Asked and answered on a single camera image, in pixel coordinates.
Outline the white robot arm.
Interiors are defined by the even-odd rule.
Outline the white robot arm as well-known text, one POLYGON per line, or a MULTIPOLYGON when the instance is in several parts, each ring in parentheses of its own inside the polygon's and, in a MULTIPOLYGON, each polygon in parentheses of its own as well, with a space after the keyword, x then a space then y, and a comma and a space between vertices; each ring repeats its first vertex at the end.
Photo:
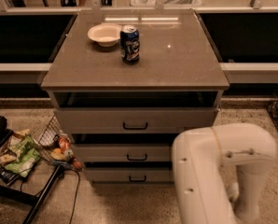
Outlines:
POLYGON ((174 184, 182 224, 237 224, 259 216, 259 198, 277 155, 265 129, 232 123, 193 129, 174 139, 174 184), (235 166, 239 196, 229 200, 219 169, 235 166))

